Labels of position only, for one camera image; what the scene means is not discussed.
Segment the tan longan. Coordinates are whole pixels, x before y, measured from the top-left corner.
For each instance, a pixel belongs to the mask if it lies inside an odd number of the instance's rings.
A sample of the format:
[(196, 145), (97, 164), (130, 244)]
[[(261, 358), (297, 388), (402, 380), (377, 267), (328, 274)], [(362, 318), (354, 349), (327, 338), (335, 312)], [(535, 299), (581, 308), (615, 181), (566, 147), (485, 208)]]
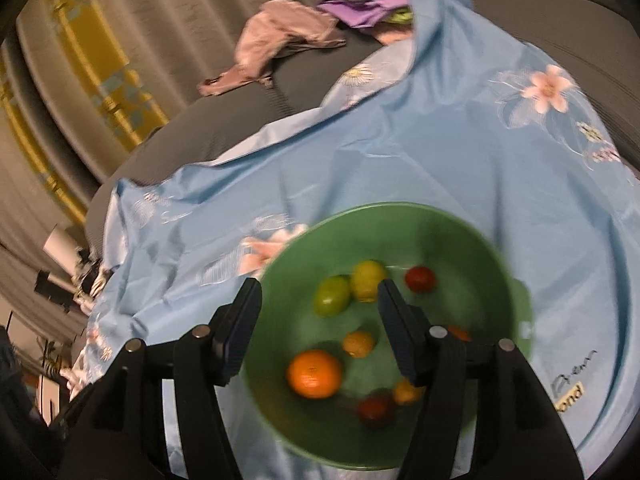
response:
[(354, 359), (366, 358), (375, 346), (376, 339), (365, 330), (348, 333), (342, 340), (343, 351)]
[(393, 388), (393, 399), (399, 406), (412, 405), (423, 398), (424, 391), (424, 387), (416, 387), (408, 378), (403, 377)]

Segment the large orange mandarin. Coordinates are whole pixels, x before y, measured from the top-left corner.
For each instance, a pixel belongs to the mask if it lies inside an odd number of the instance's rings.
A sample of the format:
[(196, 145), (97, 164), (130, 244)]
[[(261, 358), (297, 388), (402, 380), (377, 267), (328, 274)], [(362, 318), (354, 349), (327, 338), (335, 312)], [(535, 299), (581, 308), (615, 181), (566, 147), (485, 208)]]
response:
[(464, 330), (463, 328), (459, 327), (459, 326), (455, 326), (455, 325), (447, 325), (446, 329), (448, 330), (448, 332), (451, 335), (454, 335), (455, 337), (457, 337), (458, 339), (465, 341), (465, 342), (470, 342), (472, 340), (471, 335)]

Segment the red cherry tomato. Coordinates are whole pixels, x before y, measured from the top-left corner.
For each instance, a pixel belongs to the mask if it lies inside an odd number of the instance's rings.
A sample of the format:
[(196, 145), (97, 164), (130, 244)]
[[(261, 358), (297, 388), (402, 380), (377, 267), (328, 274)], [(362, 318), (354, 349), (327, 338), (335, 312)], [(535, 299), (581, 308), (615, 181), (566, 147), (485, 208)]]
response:
[(396, 404), (388, 393), (375, 393), (358, 403), (357, 415), (360, 422), (369, 428), (382, 428), (395, 419)]
[(429, 294), (438, 284), (435, 272), (427, 266), (413, 266), (405, 273), (404, 280), (415, 294)]

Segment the small orange mandarin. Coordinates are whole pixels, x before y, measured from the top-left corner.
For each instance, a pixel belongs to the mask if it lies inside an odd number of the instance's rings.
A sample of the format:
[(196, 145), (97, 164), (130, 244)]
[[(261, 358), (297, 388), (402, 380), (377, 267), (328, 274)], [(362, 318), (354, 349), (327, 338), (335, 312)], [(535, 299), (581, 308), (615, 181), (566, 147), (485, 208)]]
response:
[(292, 390), (303, 398), (327, 399), (341, 388), (343, 365), (324, 350), (303, 351), (288, 364), (286, 380)]

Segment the yellow-green tomato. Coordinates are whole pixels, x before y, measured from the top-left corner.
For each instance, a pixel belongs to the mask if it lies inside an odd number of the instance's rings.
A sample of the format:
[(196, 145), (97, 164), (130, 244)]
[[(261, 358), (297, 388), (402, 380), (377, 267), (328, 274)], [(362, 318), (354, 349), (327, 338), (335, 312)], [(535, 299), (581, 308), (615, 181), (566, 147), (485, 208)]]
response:
[(378, 284), (386, 280), (387, 271), (382, 263), (375, 260), (364, 260), (356, 264), (350, 274), (350, 290), (359, 302), (370, 304), (378, 300)]

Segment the green tomato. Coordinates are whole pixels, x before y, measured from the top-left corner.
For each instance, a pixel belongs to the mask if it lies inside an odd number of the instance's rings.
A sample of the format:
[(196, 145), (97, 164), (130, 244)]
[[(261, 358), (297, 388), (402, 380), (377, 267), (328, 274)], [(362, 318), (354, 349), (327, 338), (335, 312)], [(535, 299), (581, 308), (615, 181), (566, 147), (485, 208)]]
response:
[(349, 279), (334, 275), (323, 280), (314, 294), (314, 313), (322, 318), (341, 314), (350, 304)]

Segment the clutter pile beside sofa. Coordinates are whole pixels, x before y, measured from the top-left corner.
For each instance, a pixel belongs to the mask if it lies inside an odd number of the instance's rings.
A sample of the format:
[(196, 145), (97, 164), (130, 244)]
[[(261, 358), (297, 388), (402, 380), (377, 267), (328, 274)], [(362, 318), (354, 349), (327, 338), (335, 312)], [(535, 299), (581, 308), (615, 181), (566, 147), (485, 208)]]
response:
[(78, 248), (76, 255), (77, 262), (72, 274), (74, 299), (81, 307), (91, 308), (113, 272), (90, 249)]

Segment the green plastic bowl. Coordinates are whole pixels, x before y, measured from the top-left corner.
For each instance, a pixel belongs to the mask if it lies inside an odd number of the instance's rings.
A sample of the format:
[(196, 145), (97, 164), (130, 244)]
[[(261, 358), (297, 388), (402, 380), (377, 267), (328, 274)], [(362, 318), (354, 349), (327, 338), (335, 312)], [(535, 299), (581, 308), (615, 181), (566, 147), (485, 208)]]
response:
[[(522, 328), (533, 321), (526, 286), (514, 278), (486, 238), (469, 223), (433, 207), (380, 203), (341, 212), (296, 237), (262, 274), (260, 312), (242, 376), (265, 426), (288, 448), (343, 469), (399, 466), (420, 408), (400, 408), (390, 426), (372, 430), (360, 422), (358, 402), (389, 392), (401, 374), (376, 304), (352, 301), (339, 315), (314, 313), (319, 284), (347, 276), (356, 264), (375, 260), (397, 285), (413, 266), (427, 266), (438, 279), (429, 294), (402, 296), (434, 324), (455, 325), (476, 342), (512, 338), (523, 352)], [(365, 330), (373, 351), (354, 359), (344, 337)], [(343, 365), (340, 390), (324, 400), (303, 398), (288, 385), (288, 364), (300, 352), (320, 349)]]

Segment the blue floral tablecloth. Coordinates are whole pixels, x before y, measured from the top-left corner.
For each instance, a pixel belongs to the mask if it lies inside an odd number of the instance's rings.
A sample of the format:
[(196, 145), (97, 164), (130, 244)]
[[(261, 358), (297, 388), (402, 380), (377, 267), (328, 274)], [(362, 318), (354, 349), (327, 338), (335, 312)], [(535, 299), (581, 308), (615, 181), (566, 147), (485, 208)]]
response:
[(639, 409), (639, 183), (572, 76), (471, 8), (410, 0), (416, 36), (337, 79), (321, 105), (150, 185), (119, 181), (114, 270), (87, 328), (97, 380), (126, 340), (204, 318), (268, 247), (370, 203), (453, 214), (533, 299), (518, 333), (593, 476)]

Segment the yellow patterned curtain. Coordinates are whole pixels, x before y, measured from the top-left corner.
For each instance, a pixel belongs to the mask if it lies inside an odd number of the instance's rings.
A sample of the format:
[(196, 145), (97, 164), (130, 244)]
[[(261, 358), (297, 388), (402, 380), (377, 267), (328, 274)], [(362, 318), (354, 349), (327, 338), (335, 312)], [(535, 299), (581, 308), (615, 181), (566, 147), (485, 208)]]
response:
[(168, 117), (98, 0), (17, 0), (1, 47), (1, 117), (53, 203), (84, 223), (99, 186)]

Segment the grey sofa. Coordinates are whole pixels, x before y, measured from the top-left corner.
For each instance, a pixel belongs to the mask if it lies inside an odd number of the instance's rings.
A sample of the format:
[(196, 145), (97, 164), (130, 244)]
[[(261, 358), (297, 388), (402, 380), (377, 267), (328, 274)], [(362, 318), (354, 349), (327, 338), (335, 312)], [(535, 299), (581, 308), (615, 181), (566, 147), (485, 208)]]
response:
[(118, 266), (175, 224), (222, 245), (248, 222), (314, 224), (416, 202), (497, 243), (639, 239), (639, 181), (622, 134), (574, 60), (526, 44), (468, 0), (416, 0), (414, 37), (297, 55), (295, 106), (268, 91), (200, 99), (139, 146), (94, 196), (86, 233)]

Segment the pink cloth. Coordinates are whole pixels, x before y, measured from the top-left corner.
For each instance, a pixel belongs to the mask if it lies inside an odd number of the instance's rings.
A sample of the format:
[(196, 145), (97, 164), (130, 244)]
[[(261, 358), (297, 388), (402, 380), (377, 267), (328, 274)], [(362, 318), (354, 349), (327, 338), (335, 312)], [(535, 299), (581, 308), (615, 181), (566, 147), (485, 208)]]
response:
[(234, 64), (198, 85), (201, 96), (221, 96), (252, 82), (269, 87), (272, 62), (297, 52), (334, 49), (346, 44), (337, 19), (294, 0), (270, 0), (242, 29)]

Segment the purple cloth pile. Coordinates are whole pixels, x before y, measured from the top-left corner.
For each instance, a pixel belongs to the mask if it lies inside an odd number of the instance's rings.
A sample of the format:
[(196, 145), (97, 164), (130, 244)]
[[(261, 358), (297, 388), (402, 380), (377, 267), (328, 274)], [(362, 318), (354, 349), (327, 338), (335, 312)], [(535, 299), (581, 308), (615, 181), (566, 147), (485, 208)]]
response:
[(369, 29), (397, 10), (407, 10), (409, 0), (319, 0), (316, 8), (353, 29)]

